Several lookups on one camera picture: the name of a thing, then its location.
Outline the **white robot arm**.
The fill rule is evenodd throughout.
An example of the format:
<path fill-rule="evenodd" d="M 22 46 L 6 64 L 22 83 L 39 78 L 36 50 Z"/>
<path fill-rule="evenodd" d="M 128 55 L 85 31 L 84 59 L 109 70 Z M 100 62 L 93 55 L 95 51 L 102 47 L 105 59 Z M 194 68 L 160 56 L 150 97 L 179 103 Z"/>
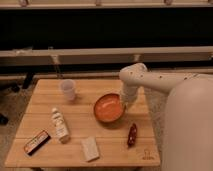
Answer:
<path fill-rule="evenodd" d="M 143 86 L 168 95 L 161 171 L 213 171 L 213 75 L 149 72 L 142 63 L 120 70 L 121 99 Z"/>

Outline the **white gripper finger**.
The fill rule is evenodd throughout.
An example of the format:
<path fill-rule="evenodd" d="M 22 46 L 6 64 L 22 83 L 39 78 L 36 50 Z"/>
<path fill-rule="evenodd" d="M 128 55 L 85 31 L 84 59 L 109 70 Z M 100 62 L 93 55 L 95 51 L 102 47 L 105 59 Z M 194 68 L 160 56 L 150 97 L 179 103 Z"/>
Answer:
<path fill-rule="evenodd" d="M 127 111 L 130 107 L 131 107 L 131 103 L 125 102 L 125 103 L 123 104 L 123 109 L 124 109 L 124 111 Z"/>

